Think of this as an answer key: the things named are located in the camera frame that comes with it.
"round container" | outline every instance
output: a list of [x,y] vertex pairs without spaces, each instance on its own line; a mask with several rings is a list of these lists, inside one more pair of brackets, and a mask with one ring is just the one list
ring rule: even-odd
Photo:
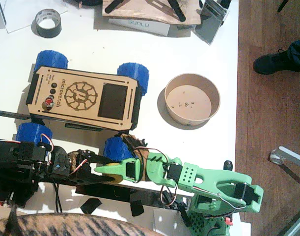
[[213,117],[219,109],[217,87],[201,75],[176,76],[166,86],[164,94],[169,114],[183,125],[199,125]]

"black tape roll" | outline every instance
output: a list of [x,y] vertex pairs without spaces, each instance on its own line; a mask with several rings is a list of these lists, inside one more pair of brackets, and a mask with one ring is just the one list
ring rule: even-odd
[[[40,23],[44,20],[52,20],[55,26],[51,29],[40,27]],[[60,14],[54,9],[44,9],[37,13],[35,16],[35,24],[38,34],[44,38],[54,38],[61,32]]]

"blue tire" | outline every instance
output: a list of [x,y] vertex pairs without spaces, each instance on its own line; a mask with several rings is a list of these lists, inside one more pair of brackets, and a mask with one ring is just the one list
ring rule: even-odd
[[122,161],[133,158],[127,144],[120,137],[112,137],[106,140],[103,156],[112,161]]
[[124,63],[117,69],[117,75],[129,76],[139,82],[142,96],[148,91],[149,70],[138,63]]
[[42,65],[67,69],[68,59],[65,55],[59,52],[52,51],[52,50],[45,50],[45,51],[41,51],[37,55],[34,71],[38,70],[38,68],[40,68],[40,66]]
[[[50,139],[53,136],[52,131],[44,125],[32,122],[22,123],[19,125],[16,136],[17,141],[34,142],[37,145],[41,140],[41,134],[46,134]],[[46,138],[42,138],[44,143],[50,142]]]

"engraved logo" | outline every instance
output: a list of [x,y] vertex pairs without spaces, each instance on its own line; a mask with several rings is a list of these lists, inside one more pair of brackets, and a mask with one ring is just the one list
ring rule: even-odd
[[76,82],[69,86],[65,93],[67,105],[76,111],[86,111],[95,103],[97,92],[87,82]]

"black shoe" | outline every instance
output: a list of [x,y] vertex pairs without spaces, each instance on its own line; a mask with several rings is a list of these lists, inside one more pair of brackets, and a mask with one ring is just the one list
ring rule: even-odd
[[287,51],[279,49],[278,52],[261,56],[255,60],[254,71],[263,75],[271,75],[280,70],[300,71],[300,66],[289,60]]

